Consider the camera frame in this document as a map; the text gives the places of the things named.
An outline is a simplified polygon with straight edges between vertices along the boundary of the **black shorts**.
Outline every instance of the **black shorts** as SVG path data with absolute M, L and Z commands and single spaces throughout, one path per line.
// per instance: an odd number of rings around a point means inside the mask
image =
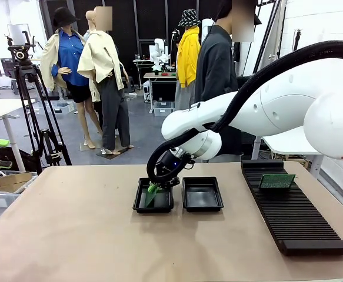
M 75 103 L 82 103 L 91 97 L 89 85 L 77 86 L 66 81 L 66 87 L 71 93 L 72 99 Z

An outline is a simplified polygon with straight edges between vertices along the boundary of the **tripod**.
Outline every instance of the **tripod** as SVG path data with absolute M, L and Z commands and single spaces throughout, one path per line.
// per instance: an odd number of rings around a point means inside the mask
M 68 150 L 66 149 L 61 131 L 59 128 L 58 121 L 55 116 L 54 109 L 51 105 L 51 101 L 48 96 L 47 88 L 44 85 L 42 73 L 37 65 L 33 65 L 29 59 L 29 49 L 35 45 L 30 44 L 29 36 L 26 31 L 22 33 L 25 34 L 27 43 L 25 45 L 13 45 L 13 40 L 7 37 L 8 40 L 8 50 L 11 51 L 13 62 L 15 63 L 12 76 L 15 77 L 19 96 L 21 97 L 22 107 L 24 109 L 26 125 L 29 131 L 30 142 L 32 146 L 32 155 L 36 160 L 36 172 L 39 174 L 42 173 L 42 163 L 41 157 L 44 155 L 47 164 L 50 166 L 59 166 L 62 159 L 62 155 L 65 159 L 66 165 L 72 165 L 71 159 L 69 158 Z M 41 100 L 42 106 L 44 108 L 46 120 L 47 120 L 47 129 L 41 129 L 39 127 L 38 120 L 36 118 L 36 113 L 34 107 L 31 103 L 31 98 L 29 95 L 28 88 L 26 86 L 26 79 L 28 82 L 35 84 L 35 89 L 38 92 L 38 96 Z M 26 109 L 25 101 L 27 100 L 27 107 L 30 111 L 30 118 Z M 47 111 L 47 106 L 51 110 L 51 115 L 56 126 L 57 132 L 60 137 L 60 143 L 55 134 L 51 118 Z

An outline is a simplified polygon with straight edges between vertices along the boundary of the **green circuit board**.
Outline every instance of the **green circuit board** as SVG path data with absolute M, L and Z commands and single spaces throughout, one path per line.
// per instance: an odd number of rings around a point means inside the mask
M 260 189 L 289 189 L 295 174 L 263 174 Z

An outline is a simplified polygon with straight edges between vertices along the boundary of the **yellow scarf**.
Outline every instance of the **yellow scarf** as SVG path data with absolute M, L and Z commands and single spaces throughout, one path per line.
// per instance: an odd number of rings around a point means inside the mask
M 200 52 L 199 32 L 198 26 L 187 30 L 179 43 L 177 71 L 182 88 L 196 79 L 197 59 Z

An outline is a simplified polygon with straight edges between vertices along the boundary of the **white desk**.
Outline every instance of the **white desk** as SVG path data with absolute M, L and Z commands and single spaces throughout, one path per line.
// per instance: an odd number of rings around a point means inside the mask
M 141 73 L 140 73 L 140 65 L 154 65 L 154 62 L 152 62 L 151 60 L 133 60 L 133 62 L 135 63 L 136 67 L 137 67 L 137 73 L 138 73 L 138 85 L 141 89 L 142 87 L 142 83 L 141 83 Z
M 22 161 L 21 154 L 19 153 L 17 142 L 14 138 L 14 134 L 11 128 L 11 124 L 9 123 L 9 119 L 15 119 L 16 117 L 8 114 L 20 108 L 22 108 L 22 102 L 20 99 L 0 99 L 0 120 L 2 119 L 4 121 L 5 129 L 8 133 L 9 141 L 11 142 L 13 154 L 16 158 L 19 171 L 25 172 L 26 170 L 24 162 Z
M 324 157 L 307 141 L 303 126 L 273 136 L 257 137 L 252 159 L 257 159 L 259 156 L 261 139 L 276 154 L 308 156 L 312 161 L 310 172 L 315 178 L 318 178 Z

